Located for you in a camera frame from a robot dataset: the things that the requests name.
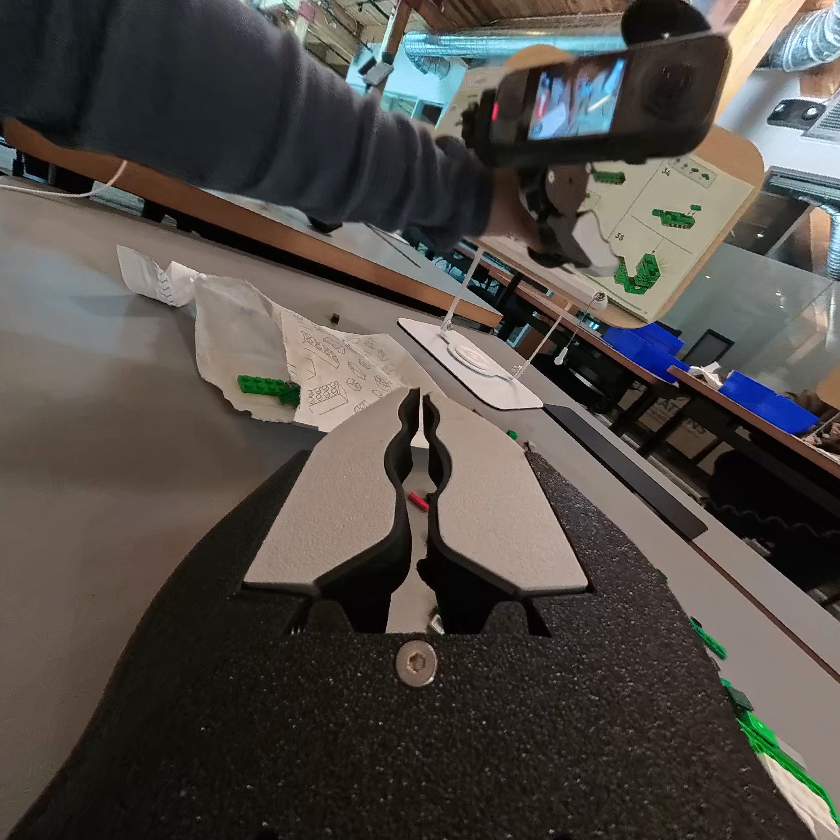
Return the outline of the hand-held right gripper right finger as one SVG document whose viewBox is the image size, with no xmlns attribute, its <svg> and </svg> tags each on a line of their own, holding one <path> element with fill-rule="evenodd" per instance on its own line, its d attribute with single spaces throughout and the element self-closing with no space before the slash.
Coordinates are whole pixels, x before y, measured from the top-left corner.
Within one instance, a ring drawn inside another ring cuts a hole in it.
<svg viewBox="0 0 840 840">
<path fill-rule="evenodd" d="M 439 392 L 423 397 L 435 489 L 418 572 L 446 634 L 479 634 L 494 608 L 577 595 L 590 582 L 524 449 L 483 416 Z"/>
</svg>

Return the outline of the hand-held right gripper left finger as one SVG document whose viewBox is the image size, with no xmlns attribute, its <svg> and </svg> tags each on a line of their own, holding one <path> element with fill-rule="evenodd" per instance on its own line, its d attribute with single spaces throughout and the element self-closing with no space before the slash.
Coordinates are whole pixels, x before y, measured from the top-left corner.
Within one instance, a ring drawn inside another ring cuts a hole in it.
<svg viewBox="0 0 840 840">
<path fill-rule="evenodd" d="M 321 439 L 255 553 L 243 584 L 342 606 L 353 630 L 386 632 L 412 564 L 403 483 L 421 393 L 400 387 Z"/>
</svg>

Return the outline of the brick instruction booklet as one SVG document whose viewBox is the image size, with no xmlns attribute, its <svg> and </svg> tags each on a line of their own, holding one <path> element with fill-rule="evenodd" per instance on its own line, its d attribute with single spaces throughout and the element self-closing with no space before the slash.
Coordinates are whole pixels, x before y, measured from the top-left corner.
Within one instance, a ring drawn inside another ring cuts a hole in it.
<svg viewBox="0 0 840 840">
<path fill-rule="evenodd" d="M 751 204 L 763 177 L 760 153 L 719 127 L 691 153 L 644 164 L 596 163 L 582 212 L 591 213 L 618 261 L 595 268 L 539 266 L 513 238 L 477 240 L 488 253 L 608 326 L 636 329 L 660 319 Z"/>
</svg>

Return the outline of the printed white paper bag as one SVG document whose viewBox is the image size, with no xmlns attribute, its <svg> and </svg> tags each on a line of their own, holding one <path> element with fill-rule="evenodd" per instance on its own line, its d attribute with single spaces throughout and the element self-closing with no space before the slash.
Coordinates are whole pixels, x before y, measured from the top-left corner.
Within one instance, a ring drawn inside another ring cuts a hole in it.
<svg viewBox="0 0 840 840">
<path fill-rule="evenodd" d="M 173 308 L 194 307 L 199 375 L 238 411 L 327 433 L 403 387 L 426 394 L 431 376 L 392 336 L 342 332 L 284 308 L 244 280 L 209 276 L 117 246 L 126 286 Z M 298 384 L 297 408 L 242 393 L 239 375 Z"/>
</svg>

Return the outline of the wooden book stand white base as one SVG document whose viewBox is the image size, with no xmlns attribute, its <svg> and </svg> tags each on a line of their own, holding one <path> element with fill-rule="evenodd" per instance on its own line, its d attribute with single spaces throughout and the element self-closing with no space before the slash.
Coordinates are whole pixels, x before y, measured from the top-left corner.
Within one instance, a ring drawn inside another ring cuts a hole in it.
<svg viewBox="0 0 840 840">
<path fill-rule="evenodd" d="M 550 63 L 554 60 L 565 61 L 572 59 L 573 58 L 568 56 L 562 56 L 556 49 L 547 46 L 535 46 L 523 50 L 521 53 L 514 56 L 513 59 L 510 59 L 510 61 L 505 65 L 505 75 L 517 69 L 538 66 L 544 63 Z M 713 124 L 714 118 L 715 114 L 713 116 L 709 132 L 711 131 L 711 128 L 719 127 Z M 480 238 L 475 238 L 477 251 L 471 261 L 465 278 L 465 289 L 472 280 L 485 254 L 489 254 L 483 247 L 481 247 L 480 243 L 477 242 L 478 239 Z M 512 372 L 510 369 L 502 366 L 501 363 L 492 360 L 487 353 L 478 349 L 478 347 L 473 344 L 472 340 L 468 339 L 464 333 L 459 332 L 453 327 L 455 309 L 463 295 L 463 291 L 458 293 L 454 302 L 450 305 L 445 319 L 438 325 L 426 324 L 424 322 L 406 318 L 400 318 L 398 323 L 415 342 L 435 357 L 435 359 L 441 363 L 448 372 L 454 375 L 456 379 L 458 379 L 475 396 L 487 405 L 503 411 L 542 407 L 543 402 L 536 395 L 532 394 L 521 381 L 523 372 L 529 365 L 528 362 L 524 363 L 522 367 L 517 369 L 515 372 Z M 560 295 L 559 297 L 576 306 L 571 300 L 562 298 Z M 597 297 L 592 297 L 583 308 L 580 308 L 579 306 L 576 307 L 595 315 L 592 310 L 592 303 L 597 299 L 604 300 L 605 298 L 603 295 L 598 295 Z"/>
</svg>

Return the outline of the pile of green toy bricks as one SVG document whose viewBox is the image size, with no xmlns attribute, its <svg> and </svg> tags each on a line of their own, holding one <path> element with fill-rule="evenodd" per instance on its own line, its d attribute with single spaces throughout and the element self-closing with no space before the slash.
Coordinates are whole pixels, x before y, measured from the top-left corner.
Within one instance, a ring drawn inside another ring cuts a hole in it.
<svg viewBox="0 0 840 840">
<path fill-rule="evenodd" d="M 802 759 L 759 718 L 745 692 L 721 674 L 720 665 L 728 659 L 727 649 L 709 635 L 693 616 L 687 625 L 710 655 L 723 692 L 738 726 L 757 756 L 775 789 L 804 823 L 813 838 L 838 839 L 839 814 L 832 796 L 816 781 Z"/>
</svg>

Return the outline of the person's left forearm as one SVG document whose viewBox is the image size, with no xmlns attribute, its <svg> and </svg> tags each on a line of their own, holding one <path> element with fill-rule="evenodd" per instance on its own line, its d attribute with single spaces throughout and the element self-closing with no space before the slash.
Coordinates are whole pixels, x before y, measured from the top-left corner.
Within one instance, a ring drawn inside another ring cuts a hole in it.
<svg viewBox="0 0 840 840">
<path fill-rule="evenodd" d="M 329 223 L 449 245 L 501 220 L 501 185 L 321 66 L 240 2 L 2 2 L 1 111 L 63 148 Z"/>
</svg>

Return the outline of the person's left hand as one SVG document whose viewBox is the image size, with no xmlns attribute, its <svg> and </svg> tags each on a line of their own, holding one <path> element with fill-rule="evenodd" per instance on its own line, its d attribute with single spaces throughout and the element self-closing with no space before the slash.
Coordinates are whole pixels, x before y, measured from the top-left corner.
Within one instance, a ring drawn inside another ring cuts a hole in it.
<svg viewBox="0 0 840 840">
<path fill-rule="evenodd" d="M 490 215 L 483 238 L 515 238 L 536 253 L 544 251 L 539 226 L 522 204 L 518 175 L 514 171 L 496 169 L 493 173 L 493 195 Z"/>
</svg>

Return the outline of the green plate brick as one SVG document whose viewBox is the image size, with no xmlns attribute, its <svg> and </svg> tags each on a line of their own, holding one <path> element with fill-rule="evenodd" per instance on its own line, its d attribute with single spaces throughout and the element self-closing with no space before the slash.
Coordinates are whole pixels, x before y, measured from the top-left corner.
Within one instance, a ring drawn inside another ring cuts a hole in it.
<svg viewBox="0 0 840 840">
<path fill-rule="evenodd" d="M 253 375 L 240 374 L 237 377 L 239 390 L 252 396 L 269 396 L 283 406 L 297 408 L 301 401 L 301 389 L 298 384 Z"/>
</svg>

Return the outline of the blue storage bin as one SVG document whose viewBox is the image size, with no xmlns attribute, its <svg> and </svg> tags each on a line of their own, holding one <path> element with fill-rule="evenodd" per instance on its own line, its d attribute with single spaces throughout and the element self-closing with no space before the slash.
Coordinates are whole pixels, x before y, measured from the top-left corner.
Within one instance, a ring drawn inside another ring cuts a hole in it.
<svg viewBox="0 0 840 840">
<path fill-rule="evenodd" d="M 676 358 L 684 347 L 682 340 L 655 322 L 638 329 L 608 328 L 602 340 L 640 368 L 666 383 L 676 378 L 670 367 L 688 372 L 690 366 Z"/>
<path fill-rule="evenodd" d="M 719 393 L 787 434 L 802 435 L 817 425 L 816 415 L 738 371 L 730 373 Z"/>
</svg>

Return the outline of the wood edged grey table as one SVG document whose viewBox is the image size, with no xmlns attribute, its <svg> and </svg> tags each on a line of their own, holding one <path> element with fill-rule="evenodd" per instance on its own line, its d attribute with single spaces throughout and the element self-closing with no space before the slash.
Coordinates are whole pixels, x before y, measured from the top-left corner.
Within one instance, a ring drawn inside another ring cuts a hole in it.
<svg viewBox="0 0 840 840">
<path fill-rule="evenodd" d="M 127 164 L 115 186 L 185 217 L 188 228 L 209 233 L 214 242 L 371 293 L 398 296 L 416 309 L 446 312 L 463 291 L 455 314 L 488 329 L 501 323 L 491 305 L 401 240 L 375 228 L 351 224 L 331 235 L 320 234 L 299 212 L 205 192 L 135 163 Z"/>
</svg>

